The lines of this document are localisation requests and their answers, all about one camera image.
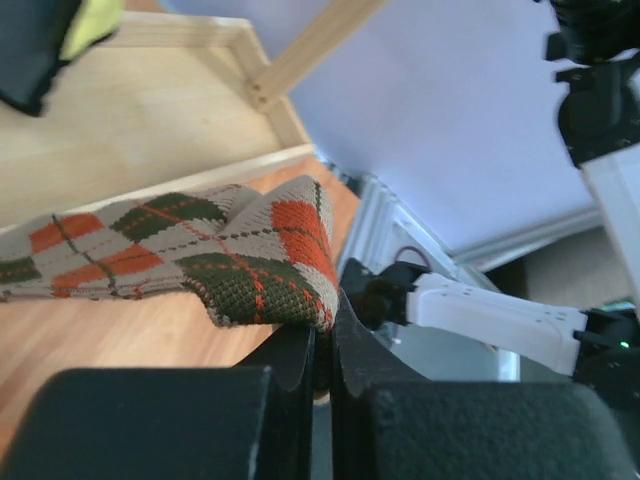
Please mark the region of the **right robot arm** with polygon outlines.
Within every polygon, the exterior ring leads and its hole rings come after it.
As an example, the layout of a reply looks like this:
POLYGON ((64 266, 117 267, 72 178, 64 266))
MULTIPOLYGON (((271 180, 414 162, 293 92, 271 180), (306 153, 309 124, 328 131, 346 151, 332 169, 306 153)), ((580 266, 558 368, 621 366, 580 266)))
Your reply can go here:
POLYGON ((346 263, 342 286, 371 330, 426 327, 432 338, 494 341, 542 380, 570 380, 619 412, 639 410, 639 5, 555 1, 547 61, 568 60, 557 126, 594 198, 599 228, 552 241, 497 269, 486 292, 396 260, 346 263))

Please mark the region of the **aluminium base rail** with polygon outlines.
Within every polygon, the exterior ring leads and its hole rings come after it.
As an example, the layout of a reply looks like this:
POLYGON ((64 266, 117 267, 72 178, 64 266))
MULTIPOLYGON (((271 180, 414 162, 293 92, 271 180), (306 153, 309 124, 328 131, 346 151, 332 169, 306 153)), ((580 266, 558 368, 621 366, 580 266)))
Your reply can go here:
POLYGON ((350 297, 377 287, 390 291, 376 317, 371 301, 357 313, 379 340, 430 380, 561 381, 578 365, 587 315, 572 307, 525 298, 524 259, 496 267, 503 285, 455 263, 375 177, 331 173, 361 205, 338 259, 350 297))

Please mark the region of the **yellow grey sock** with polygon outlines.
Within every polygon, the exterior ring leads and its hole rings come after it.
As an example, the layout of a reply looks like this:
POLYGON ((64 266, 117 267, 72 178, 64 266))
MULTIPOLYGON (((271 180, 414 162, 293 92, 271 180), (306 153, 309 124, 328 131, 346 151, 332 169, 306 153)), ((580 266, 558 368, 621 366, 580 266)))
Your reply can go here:
POLYGON ((70 62, 113 34, 124 12, 123 0, 81 1, 61 47, 59 58, 70 62))

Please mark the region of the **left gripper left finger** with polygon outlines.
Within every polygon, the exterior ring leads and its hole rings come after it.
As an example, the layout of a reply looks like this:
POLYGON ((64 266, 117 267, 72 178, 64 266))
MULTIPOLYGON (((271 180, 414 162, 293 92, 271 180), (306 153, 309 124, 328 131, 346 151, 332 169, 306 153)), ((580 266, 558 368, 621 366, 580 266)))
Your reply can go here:
POLYGON ((315 334, 281 327, 230 368, 77 368, 31 400, 5 479, 305 479, 315 334))

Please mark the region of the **wooden hanger rack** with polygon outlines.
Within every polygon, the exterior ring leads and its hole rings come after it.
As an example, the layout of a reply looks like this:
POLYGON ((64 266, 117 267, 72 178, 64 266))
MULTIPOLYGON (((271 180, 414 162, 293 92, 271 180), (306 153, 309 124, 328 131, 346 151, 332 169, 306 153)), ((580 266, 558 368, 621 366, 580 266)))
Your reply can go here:
POLYGON ((44 116, 1 111, 1 227, 242 182, 312 154, 289 91, 380 8, 332 1, 275 59, 245 19, 127 12, 44 116))

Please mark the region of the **grey black sock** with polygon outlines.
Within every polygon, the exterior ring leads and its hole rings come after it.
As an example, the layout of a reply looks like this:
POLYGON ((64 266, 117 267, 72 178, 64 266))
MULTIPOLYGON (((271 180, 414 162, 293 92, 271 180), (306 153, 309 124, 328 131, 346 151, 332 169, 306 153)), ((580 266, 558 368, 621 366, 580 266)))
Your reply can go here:
POLYGON ((1 0, 1 101, 38 117, 79 1, 1 0))

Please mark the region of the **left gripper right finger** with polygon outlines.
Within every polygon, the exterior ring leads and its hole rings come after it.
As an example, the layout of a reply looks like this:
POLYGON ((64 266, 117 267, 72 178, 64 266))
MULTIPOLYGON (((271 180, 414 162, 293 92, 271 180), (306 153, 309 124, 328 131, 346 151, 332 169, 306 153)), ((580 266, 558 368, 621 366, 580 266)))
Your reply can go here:
POLYGON ((332 330, 337 479, 634 479, 613 413, 573 383, 434 382, 342 299, 332 330))

